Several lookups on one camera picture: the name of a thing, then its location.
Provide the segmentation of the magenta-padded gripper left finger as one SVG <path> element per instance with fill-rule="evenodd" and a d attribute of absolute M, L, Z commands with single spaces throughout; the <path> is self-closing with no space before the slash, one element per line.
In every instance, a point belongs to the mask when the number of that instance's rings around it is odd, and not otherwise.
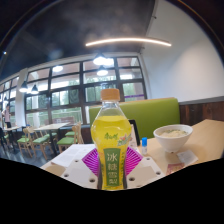
<path fill-rule="evenodd" d="M 96 149 L 78 152 L 62 177 L 84 188 L 97 189 L 100 164 Z"/>

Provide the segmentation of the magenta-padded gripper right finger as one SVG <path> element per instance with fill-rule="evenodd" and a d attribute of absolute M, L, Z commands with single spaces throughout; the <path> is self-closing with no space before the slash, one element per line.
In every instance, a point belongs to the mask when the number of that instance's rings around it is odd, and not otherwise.
<path fill-rule="evenodd" d="M 127 149 L 124 171 L 128 189 L 143 187 L 165 176 L 151 157 L 143 157 L 132 148 Z"/>

